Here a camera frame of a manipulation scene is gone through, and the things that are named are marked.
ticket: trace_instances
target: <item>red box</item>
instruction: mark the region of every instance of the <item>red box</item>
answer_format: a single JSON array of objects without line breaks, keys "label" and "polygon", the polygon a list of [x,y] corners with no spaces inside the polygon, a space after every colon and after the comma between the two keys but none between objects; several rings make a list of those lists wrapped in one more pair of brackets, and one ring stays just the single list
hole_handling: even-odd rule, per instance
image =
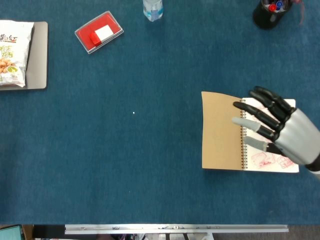
[{"label": "red box", "polygon": [[[96,30],[99,30],[100,28],[108,25],[110,29],[113,32],[113,35],[108,37],[105,41],[101,42],[99,41],[93,42],[93,40],[90,38]],[[111,40],[115,39],[119,35],[121,35],[124,32],[122,27],[119,25],[119,23],[116,21],[114,16],[111,14],[110,11],[106,11],[102,13],[101,15],[97,16],[96,18],[92,19],[91,21],[87,22],[80,28],[78,28],[74,34],[79,39],[85,50],[88,52],[88,54],[93,53],[94,51],[98,50]]]}]

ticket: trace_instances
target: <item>robot finger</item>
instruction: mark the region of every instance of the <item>robot finger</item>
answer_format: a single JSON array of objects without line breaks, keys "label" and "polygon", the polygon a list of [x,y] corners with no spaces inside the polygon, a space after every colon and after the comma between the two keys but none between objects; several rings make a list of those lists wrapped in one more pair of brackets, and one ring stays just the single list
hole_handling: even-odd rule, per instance
[{"label": "robot finger", "polygon": [[269,128],[266,128],[265,126],[262,126],[260,122],[257,121],[251,121],[242,117],[233,117],[232,122],[234,124],[243,126],[247,129],[250,129],[257,134],[260,134],[261,136],[265,137],[266,139],[271,140],[274,142],[279,137],[279,134],[277,132],[274,132],[270,130]]},{"label": "robot finger", "polygon": [[255,86],[254,91],[267,96],[273,102],[278,104],[288,114],[291,114],[295,111],[295,108],[291,107],[281,96],[277,95],[276,93],[274,93],[266,88],[263,88],[261,86]]},{"label": "robot finger", "polygon": [[241,110],[244,110],[248,112],[249,114],[255,116],[257,119],[259,119],[261,122],[266,124],[271,129],[275,130],[276,132],[280,132],[281,129],[283,129],[284,125],[278,122],[277,120],[274,120],[272,117],[268,116],[266,113],[261,111],[260,109],[248,105],[244,102],[235,101],[233,105]]},{"label": "robot finger", "polygon": [[248,144],[249,146],[259,149],[264,152],[279,154],[285,157],[285,155],[280,151],[280,149],[274,143],[268,143],[265,141],[259,141],[253,137],[245,136],[244,143]]},{"label": "robot finger", "polygon": [[289,113],[285,112],[278,104],[276,104],[274,101],[272,101],[262,93],[257,91],[249,91],[249,94],[251,97],[262,103],[263,106],[268,108],[270,113],[275,116],[275,118],[278,119],[281,123],[285,123],[290,118]]}]

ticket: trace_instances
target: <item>notebook page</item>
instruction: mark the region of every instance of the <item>notebook page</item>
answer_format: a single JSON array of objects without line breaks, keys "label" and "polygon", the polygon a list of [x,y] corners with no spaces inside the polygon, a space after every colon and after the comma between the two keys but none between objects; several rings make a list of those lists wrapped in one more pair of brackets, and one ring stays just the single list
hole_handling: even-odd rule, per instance
[{"label": "notebook page", "polygon": [[[272,116],[271,113],[268,111],[268,109],[264,107],[259,101],[255,100],[254,98],[248,97],[243,99],[245,100],[246,104],[256,107],[262,110],[263,112],[265,112],[266,114],[268,114],[269,116]],[[286,99],[286,101],[292,107],[296,106],[296,100]],[[249,113],[246,113],[245,118],[252,121],[259,122],[259,120],[255,116]],[[266,139],[265,137],[259,135],[258,133],[250,129],[246,130],[246,135],[249,137],[255,138],[259,141],[271,143],[270,140]],[[298,173],[299,172],[299,166],[293,163],[287,157],[270,153],[270,152],[264,152],[252,146],[249,146],[247,144],[246,144],[246,147],[247,147],[247,169],[245,169],[246,171],[278,172],[278,173]]]},{"label": "notebook page", "polygon": [[240,117],[233,102],[240,98],[217,92],[201,92],[203,106],[202,168],[242,170],[240,126],[232,117]]}]

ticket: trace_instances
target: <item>snack bag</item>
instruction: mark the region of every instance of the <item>snack bag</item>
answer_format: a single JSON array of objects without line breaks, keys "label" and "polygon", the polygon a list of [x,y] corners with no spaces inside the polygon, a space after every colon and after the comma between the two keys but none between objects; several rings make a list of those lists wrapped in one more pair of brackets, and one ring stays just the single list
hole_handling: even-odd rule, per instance
[{"label": "snack bag", "polygon": [[26,85],[33,22],[0,20],[0,86]]}]

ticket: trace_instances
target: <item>gray tray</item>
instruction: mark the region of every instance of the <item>gray tray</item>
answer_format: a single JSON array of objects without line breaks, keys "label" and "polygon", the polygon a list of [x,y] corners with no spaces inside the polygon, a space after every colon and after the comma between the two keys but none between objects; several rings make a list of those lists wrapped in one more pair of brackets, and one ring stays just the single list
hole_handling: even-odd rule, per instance
[{"label": "gray tray", "polygon": [[0,91],[45,89],[48,75],[48,23],[35,22],[30,42],[25,86],[1,86]]}]

